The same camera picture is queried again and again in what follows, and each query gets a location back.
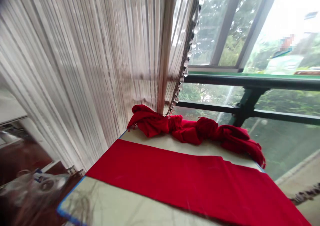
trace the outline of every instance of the tabletop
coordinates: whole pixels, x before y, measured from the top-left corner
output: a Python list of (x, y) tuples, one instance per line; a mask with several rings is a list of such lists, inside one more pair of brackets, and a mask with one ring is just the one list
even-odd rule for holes
[[(221, 156), (233, 164), (263, 171), (249, 156), (225, 150), (218, 142), (205, 140), (194, 146), (180, 143), (169, 134), (147, 138), (139, 129), (126, 131), (120, 139), (184, 154)], [(64, 198), (57, 211), (71, 222), (95, 226), (224, 225), (87, 176)]]

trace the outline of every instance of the metal railing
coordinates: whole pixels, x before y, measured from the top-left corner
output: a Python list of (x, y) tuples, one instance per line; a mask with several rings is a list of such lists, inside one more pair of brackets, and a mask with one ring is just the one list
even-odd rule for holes
[(260, 96), (270, 89), (320, 91), (320, 80), (317, 79), (285, 79), (250, 77), (241, 75), (228, 76), (190, 74), (188, 77), (184, 78), (184, 82), (212, 85), (243, 86), (245, 88), (245, 92), (240, 102), (234, 106), (197, 103), (184, 100), (180, 100), (176, 104), (180, 107), (231, 113), (232, 118), (229, 124), (236, 127), (241, 127), (244, 121), (250, 117), (320, 125), (320, 117), (318, 116), (273, 112), (266, 110), (257, 110), (254, 108)]

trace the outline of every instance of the folded red cloth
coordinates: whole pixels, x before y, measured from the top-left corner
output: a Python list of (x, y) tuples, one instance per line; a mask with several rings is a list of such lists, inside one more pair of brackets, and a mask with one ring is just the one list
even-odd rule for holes
[(267, 174), (222, 157), (118, 139), (86, 175), (227, 223), (310, 225)]
[(132, 108), (133, 116), (127, 126), (138, 125), (147, 137), (160, 133), (171, 133), (181, 143), (201, 144), (204, 139), (220, 141), (221, 147), (235, 153), (248, 153), (262, 168), (266, 160), (261, 146), (253, 140), (246, 129), (232, 125), (221, 125), (208, 118), (201, 117), (197, 122), (183, 120), (181, 115), (167, 117), (159, 115), (145, 105), (135, 105)]

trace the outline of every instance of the glass pane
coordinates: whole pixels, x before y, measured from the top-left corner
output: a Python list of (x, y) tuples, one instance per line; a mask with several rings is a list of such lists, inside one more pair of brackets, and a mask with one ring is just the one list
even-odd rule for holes
[(206, 0), (201, 8), (199, 32), (193, 42), (190, 65), (208, 65), (227, 9), (226, 0)]
[(183, 83), (183, 90), (179, 93), (179, 99), (219, 105), (235, 105), (241, 100), (243, 93), (244, 89), (238, 86)]
[(320, 116), (320, 92), (272, 89), (260, 97), (255, 108)]
[(242, 127), (261, 145), (267, 161), (265, 171), (273, 180), (319, 150), (320, 126), (249, 118)]
[(217, 111), (207, 111), (207, 110), (199, 110), (199, 109), (192, 109), (187, 107), (175, 107), (174, 115), (182, 115), (184, 120), (191, 120), (191, 121), (198, 121), (200, 117), (206, 117), (209, 119), (213, 119), (217, 121), (219, 117), (219, 125), (228, 124), (231, 119), (230, 113), (221, 113)]
[(319, 75), (318, 2), (319, 0), (275, 0), (244, 72)]
[(219, 61), (220, 66), (234, 66), (248, 36), (261, 0), (240, 0)]

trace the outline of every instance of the wooden floor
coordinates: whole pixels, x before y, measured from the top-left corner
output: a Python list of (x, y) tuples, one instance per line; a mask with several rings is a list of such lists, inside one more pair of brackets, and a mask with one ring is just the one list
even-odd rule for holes
[[(6, 184), (16, 178), (19, 171), (28, 169), (30, 171), (42, 169), (52, 162), (49, 155), (32, 141), (20, 141), (12, 145), (0, 149), (0, 185)], [(67, 170), (62, 163), (56, 164), (49, 169), (48, 174), (64, 174)], [(61, 226), (66, 220), (56, 213), (56, 208), (61, 200), (68, 194), (68, 192), (80, 181), (81, 176), (75, 174), (70, 177), (64, 190), (59, 197), (52, 202), (48, 207), (44, 207), (28, 222), (19, 223), (18, 225), (45, 225), (45, 226)], [(17, 225), (14, 224), (16, 218), (21, 214), (21, 209), (12, 207), (7, 200), (0, 198), (0, 225)]]

